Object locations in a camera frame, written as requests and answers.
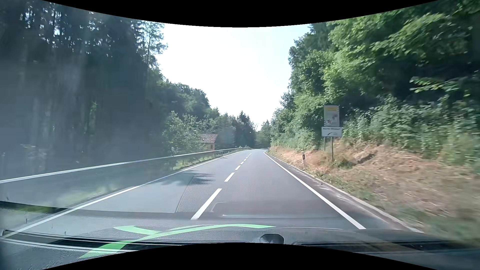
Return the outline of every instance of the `windshield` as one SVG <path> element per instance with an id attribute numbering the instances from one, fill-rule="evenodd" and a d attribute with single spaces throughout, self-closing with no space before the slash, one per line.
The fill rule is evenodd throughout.
<path id="1" fill-rule="evenodd" d="M 264 234 L 476 246 L 479 14 L 231 28 L 3 1 L 0 260 Z M 15 259 L 25 243 L 78 252 Z"/>

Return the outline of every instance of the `road marking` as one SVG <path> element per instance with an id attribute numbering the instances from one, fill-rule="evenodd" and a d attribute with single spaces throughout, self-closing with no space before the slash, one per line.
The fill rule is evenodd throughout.
<path id="1" fill-rule="evenodd" d="M 230 180 L 230 178 L 232 178 L 233 174 L 234 174 L 234 172 L 232 172 L 232 173 L 225 179 L 224 182 L 228 182 L 228 181 Z"/>
<path id="2" fill-rule="evenodd" d="M 223 157 L 230 156 L 230 155 L 233 155 L 233 154 L 236 154 L 236 153 L 240 153 L 240 152 L 242 152 L 242 151 L 235 152 L 235 153 L 231 153 L 231 154 L 228 154 L 228 155 L 224 155 L 224 156 L 221 156 L 221 157 L 219 157 L 219 158 L 216 158 L 216 159 L 213 159 L 213 160 L 209 160 L 209 161 L 206 161 L 206 162 L 204 162 L 204 163 L 197 164 L 197 165 L 192 166 L 192 167 L 188 167 L 188 168 L 183 169 L 183 170 L 181 170 L 181 171 L 174 172 L 174 173 L 169 174 L 169 175 L 167 175 L 167 176 L 160 177 L 160 178 L 158 178 L 158 179 L 152 180 L 152 181 L 147 182 L 147 183 L 145 183 L 145 184 L 141 184 L 141 185 L 138 185 L 138 186 L 133 186 L 133 187 L 131 187 L 131 188 L 129 188 L 129 189 L 125 189 L 125 190 L 118 191 L 118 192 L 113 193 L 113 194 L 110 194 L 110 195 L 108 195 L 108 196 L 106 196 L 106 197 L 97 199 L 97 200 L 95 200 L 95 201 L 93 201 L 93 202 L 89 202 L 89 203 L 86 203 L 86 204 L 77 206 L 77 207 L 72 208 L 72 209 L 70 209 L 70 210 L 67 210 L 67 211 L 65 211 L 65 212 L 59 213 L 59 214 L 57 214 L 57 215 L 55 215 L 55 216 L 52 216 L 52 217 L 49 217 L 49 218 L 47 218 L 47 219 L 38 221 L 38 222 L 33 223 L 33 224 L 31 224 L 31 225 L 25 226 L 25 227 L 23 227 L 23 228 L 21 228 L 21 229 L 16 230 L 15 232 L 9 233 L 9 234 L 7 234 L 7 235 L 0 236 L 0 239 L 4 239 L 4 238 L 7 238 L 7 237 L 9 237 L 9 236 L 15 235 L 15 234 L 17 234 L 17 233 L 21 233 L 21 232 L 23 232 L 23 231 L 25 231 L 25 230 L 28 230 L 28 229 L 30 229 L 30 228 L 33 228 L 33 227 L 35 227 L 35 226 L 37 226 L 37 225 L 40 225 L 40 224 L 43 224 L 43 223 L 48 222 L 48 221 L 50 221 L 50 220 L 59 218 L 59 217 L 61 217 L 61 216 L 63 216 L 63 215 L 66 215 L 66 214 L 68 214 L 68 213 L 72 213 L 73 211 L 76 211 L 76 210 L 78 210 L 78 209 L 82 209 L 82 208 L 87 207 L 87 206 L 90 206 L 90 205 L 92 205 L 92 204 L 94 204 L 94 203 L 97 203 L 97 202 L 106 200 L 106 199 L 108 199 L 108 198 L 112 198 L 113 196 L 116 196 L 116 195 L 125 193 L 125 192 L 127 192 L 127 191 L 136 189 L 136 188 L 138 188 L 138 187 L 141 187 L 141 186 L 144 186 L 144 185 L 153 183 L 153 182 L 155 182 L 155 181 L 158 181 L 158 180 L 167 178 L 167 177 L 172 176 L 172 175 L 175 175 L 175 174 L 177 174 L 177 173 L 184 172 L 184 171 L 189 170 L 189 169 L 193 169 L 193 168 L 198 167 L 198 166 L 200 166 L 200 165 L 204 165 L 204 164 L 207 164 L 207 163 L 209 163 L 209 162 L 212 162 L 212 161 L 215 161 L 215 160 L 219 160 L 219 159 L 221 159 L 221 158 L 223 158 Z"/>
<path id="3" fill-rule="evenodd" d="M 210 198 L 208 198 L 208 200 L 204 203 L 204 205 L 202 205 L 202 207 L 200 207 L 200 209 L 198 209 L 198 211 L 193 215 L 193 217 L 190 220 L 192 220 L 192 221 L 197 220 L 204 213 L 205 209 L 207 209 L 207 207 L 212 203 L 213 199 L 215 199 L 215 197 L 218 195 L 218 193 L 220 193 L 220 190 L 222 190 L 222 189 L 218 188 L 210 196 Z"/>
<path id="4" fill-rule="evenodd" d="M 302 185 L 304 185 L 306 188 L 310 189 L 310 191 L 312 191 L 315 195 L 317 195 L 320 199 L 322 199 L 325 203 L 327 203 L 331 208 L 333 208 L 335 211 L 337 211 L 340 215 L 342 215 L 345 219 L 347 219 L 350 223 L 352 223 L 355 227 L 359 228 L 359 229 L 366 229 L 363 225 L 361 225 L 360 223 L 358 223 L 356 220 L 354 220 L 351 216 L 349 216 L 347 213 L 345 213 L 344 211 L 342 211 L 342 209 L 338 208 L 336 205 L 334 205 L 331 201 L 329 201 L 327 198 L 323 197 L 322 195 L 320 195 L 320 193 L 318 193 L 316 190 L 314 190 L 313 188 L 311 188 L 309 185 L 307 185 L 304 181 L 300 180 L 300 178 L 298 178 L 297 176 L 295 176 L 294 174 L 292 174 L 289 170 L 285 169 L 282 165 L 278 164 L 275 160 L 273 160 L 273 158 L 269 157 L 267 154 L 265 154 L 264 152 L 264 155 L 266 155 L 269 159 L 271 159 L 273 162 L 275 162 L 276 165 L 280 166 L 280 168 L 284 169 L 286 172 L 288 172 L 291 176 L 293 176 L 293 178 L 297 179 L 297 181 L 299 181 Z"/>

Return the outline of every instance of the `bush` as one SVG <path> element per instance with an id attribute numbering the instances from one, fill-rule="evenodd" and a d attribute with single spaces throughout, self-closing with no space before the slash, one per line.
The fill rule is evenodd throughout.
<path id="1" fill-rule="evenodd" d="M 354 141 L 388 143 L 450 165 L 480 164 L 480 110 L 455 102 L 408 105 L 388 97 L 383 104 L 347 121 L 344 135 Z"/>

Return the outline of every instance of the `dry grass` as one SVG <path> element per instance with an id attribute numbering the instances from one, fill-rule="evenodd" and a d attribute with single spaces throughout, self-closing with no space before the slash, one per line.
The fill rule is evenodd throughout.
<path id="1" fill-rule="evenodd" d="M 412 227 L 442 237 L 480 239 L 480 176 L 469 167 L 383 145 L 334 143 L 331 149 L 301 153 L 284 147 L 269 152 L 312 175 L 368 201 Z"/>

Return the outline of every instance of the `red tile roof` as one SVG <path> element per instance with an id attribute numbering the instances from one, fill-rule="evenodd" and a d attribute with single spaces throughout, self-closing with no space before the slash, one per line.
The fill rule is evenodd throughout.
<path id="1" fill-rule="evenodd" d="M 200 134 L 200 142 L 204 144 L 214 144 L 217 134 Z"/>

